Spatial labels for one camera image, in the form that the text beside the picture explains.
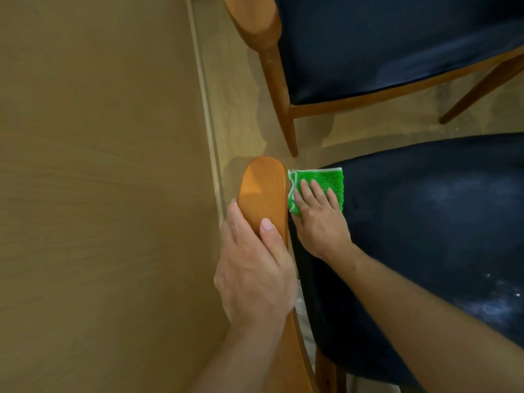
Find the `hand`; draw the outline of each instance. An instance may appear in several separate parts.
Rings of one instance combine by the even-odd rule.
[[[291,215],[297,227],[298,238],[304,248],[314,257],[329,263],[334,253],[345,244],[351,244],[346,219],[340,211],[337,195],[331,189],[327,197],[317,181],[311,181],[311,189],[305,179],[300,182],[303,197],[295,189],[294,200],[301,217]]]
[[[214,284],[232,329],[283,328],[297,302],[297,275],[288,249],[269,219],[255,235],[235,200],[220,227],[222,250]]]

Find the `dark blue upholstery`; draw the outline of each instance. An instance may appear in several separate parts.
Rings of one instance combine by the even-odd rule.
[[[291,103],[380,91],[524,45],[524,0],[276,0]]]
[[[355,244],[524,347],[524,133],[429,142],[334,166],[344,170]],[[351,290],[304,250],[291,218],[289,227],[322,352],[350,374],[415,384]]]

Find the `beige wall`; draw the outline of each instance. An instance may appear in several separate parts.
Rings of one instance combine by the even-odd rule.
[[[217,225],[185,1],[0,0],[0,391],[180,391]]]

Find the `chair armrest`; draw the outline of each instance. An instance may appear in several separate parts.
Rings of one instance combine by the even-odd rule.
[[[276,45],[282,25],[275,0],[224,0],[246,45],[260,52]]]
[[[239,191],[239,207],[259,235],[260,221],[271,219],[287,245],[287,174],[282,163],[271,157],[257,157],[246,168]],[[319,393],[304,339],[293,309],[285,320],[284,332],[264,384],[265,393]]]

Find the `green cloth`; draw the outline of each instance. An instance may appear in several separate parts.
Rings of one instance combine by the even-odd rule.
[[[324,193],[328,188],[331,188],[337,195],[340,211],[342,211],[342,205],[344,204],[344,173],[342,172],[342,168],[288,170],[288,178],[291,180],[291,190],[288,194],[288,208],[291,213],[300,216],[300,211],[294,202],[293,192],[295,189],[298,189],[299,193],[302,194],[302,189],[300,189],[300,181],[302,179],[305,179],[308,184],[311,184],[311,179],[315,179]]]

